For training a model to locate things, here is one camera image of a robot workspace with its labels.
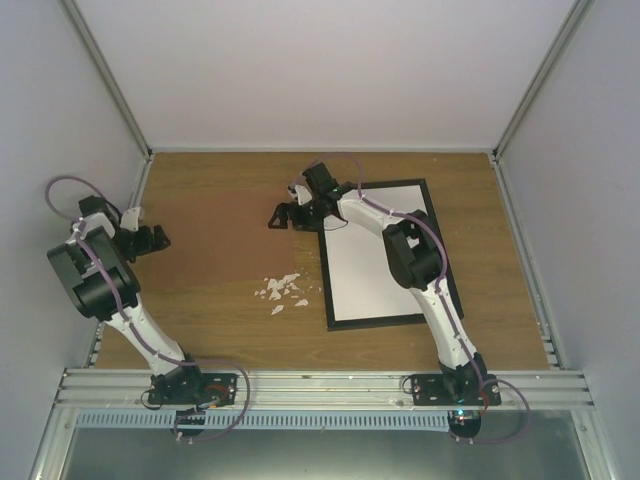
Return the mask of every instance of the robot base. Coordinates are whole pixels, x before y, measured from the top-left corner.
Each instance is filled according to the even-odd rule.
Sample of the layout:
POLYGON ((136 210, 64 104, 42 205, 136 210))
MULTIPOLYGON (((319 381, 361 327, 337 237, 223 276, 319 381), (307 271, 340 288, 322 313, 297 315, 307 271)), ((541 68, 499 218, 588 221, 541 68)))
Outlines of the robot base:
MULTIPOLYGON (((495 375, 485 374, 484 379, 494 380, 495 375)), ((413 404, 416 406, 451 406, 459 405, 483 407, 485 398, 481 395, 468 396, 463 402, 457 402, 446 388, 444 384, 444 374, 415 374, 411 375, 411 395, 413 396, 413 404)), ((497 406, 502 404, 500 390, 495 388, 495 383, 489 383, 482 389, 486 395, 489 406, 497 406)))
POLYGON ((149 391, 147 403, 152 406, 169 405, 207 405, 224 407, 233 405, 236 398, 238 375, 232 373, 202 373, 196 385, 190 385, 188 380, 176 388, 170 396, 162 393, 162 389, 153 388, 149 391))

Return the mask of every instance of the white wall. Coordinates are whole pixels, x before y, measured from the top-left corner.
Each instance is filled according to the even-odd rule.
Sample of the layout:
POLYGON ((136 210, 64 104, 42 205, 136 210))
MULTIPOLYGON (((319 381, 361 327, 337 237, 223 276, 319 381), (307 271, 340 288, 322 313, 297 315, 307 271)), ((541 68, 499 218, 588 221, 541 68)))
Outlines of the white wall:
POLYGON ((638 478, 640 3, 600 1, 503 159, 570 366, 638 478))
POLYGON ((147 141, 490 149, 572 0, 79 0, 147 141))
MULTIPOLYGON (((76 173, 125 206, 142 157, 57 2, 0 3, 0 62, 0 478, 22 479, 63 367, 81 365, 95 331, 47 261, 68 230, 43 187, 76 173)), ((79 194, 55 198, 73 211, 79 194)))

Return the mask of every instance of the wooden surface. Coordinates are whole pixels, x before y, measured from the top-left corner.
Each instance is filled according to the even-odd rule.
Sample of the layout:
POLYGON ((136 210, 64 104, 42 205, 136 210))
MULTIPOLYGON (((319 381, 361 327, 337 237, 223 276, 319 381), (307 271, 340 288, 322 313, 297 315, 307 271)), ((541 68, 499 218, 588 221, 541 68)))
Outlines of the wooden surface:
MULTIPOLYGON (((223 189, 283 189, 314 154, 158 154, 143 206, 160 197, 223 189)), ((546 369, 546 355, 511 232, 486 155, 360 154, 365 181, 426 178, 465 311, 464 326, 489 369, 546 369)), ((357 180, 348 159, 329 160, 338 181, 357 180)), ((295 233, 296 284, 321 285, 317 236, 295 233)), ((433 370, 435 344, 426 324, 326 331, 323 294, 307 307, 285 308, 254 296, 262 278, 216 286, 145 289, 145 265, 134 265, 147 310, 196 358, 227 358, 248 368, 433 370)), ((98 368, 145 368, 127 341, 105 329, 98 368)))

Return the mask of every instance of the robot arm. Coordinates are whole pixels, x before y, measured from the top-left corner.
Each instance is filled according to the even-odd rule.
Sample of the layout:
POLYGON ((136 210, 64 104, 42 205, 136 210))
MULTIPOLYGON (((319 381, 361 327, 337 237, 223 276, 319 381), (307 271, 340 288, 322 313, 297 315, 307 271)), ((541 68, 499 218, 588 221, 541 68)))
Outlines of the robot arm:
MULTIPOLYGON (((429 280, 434 275, 436 277, 431 281, 423 280, 421 282, 416 276, 411 275, 403 267, 406 262, 400 258, 403 254, 405 256, 407 254, 413 256, 412 249, 409 247, 404 233, 407 228, 412 229, 412 224, 408 220, 384 215, 380 211, 373 209, 358 196, 358 192, 355 190, 345 193, 342 198, 338 200, 337 208, 342 219, 360 225, 384 240, 391 274, 396 282, 411 292, 420 305, 420 309, 424 314, 435 340, 440 363, 452 370, 469 363, 466 352, 461 348, 460 340, 466 343, 472 355, 476 353, 476 348, 467 337, 460 323, 458 313, 449 294, 446 278, 440 281, 440 294, 436 292, 436 278, 441 268, 440 257, 437 255, 437 251, 431 250, 430 254, 424 255, 422 259, 417 262, 414 256, 414 263, 421 263, 417 265, 416 268, 421 269, 427 275, 431 273, 429 280), (453 331, 453 326, 448 319, 445 308, 448 308, 449 312, 453 315, 457 330, 460 332, 460 339, 458 339, 453 331)), ((426 216, 424 214, 421 215, 421 212, 414 213, 418 216, 426 216)))
MULTIPOLYGON (((360 197, 356 185, 338 184, 322 163, 308 168, 302 175, 309 189, 290 186, 289 193, 296 201, 278 205, 269 227, 287 228, 291 221, 296 230, 320 231, 324 218, 335 215, 382 238, 391 275, 412 293, 435 339, 447 401, 477 404, 480 380, 475 367, 483 380, 492 376, 487 374, 481 355, 460 322, 447 279, 439 278, 443 259, 434 240, 412 221, 373 208, 360 197)), ((426 213, 420 210, 411 216, 430 224, 426 213)))
POLYGON ((69 240, 50 250, 47 257, 76 309, 118 330, 145 358, 152 372, 147 402, 160 406, 232 404, 235 394, 229 386, 237 375, 203 374, 142 305, 140 284, 127 261, 167 248, 170 241, 162 227, 139 227, 139 208, 117 218, 99 197, 82 200, 80 209, 82 220, 73 224, 69 240), (97 263, 117 289, 125 316, 97 263))

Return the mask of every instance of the ventilation grille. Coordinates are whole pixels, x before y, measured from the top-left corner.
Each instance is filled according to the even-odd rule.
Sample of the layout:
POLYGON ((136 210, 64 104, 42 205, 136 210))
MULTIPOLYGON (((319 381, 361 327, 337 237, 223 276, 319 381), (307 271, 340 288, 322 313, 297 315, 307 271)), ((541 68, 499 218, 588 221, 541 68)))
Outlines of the ventilation grille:
MULTIPOLYGON (((181 428, 225 428, 237 411, 207 411, 204 425, 181 428)), ((81 428, 171 428, 175 411, 87 409, 78 416, 81 428)), ((449 429, 442 412, 248 412, 237 428, 246 430, 432 430, 449 429)))

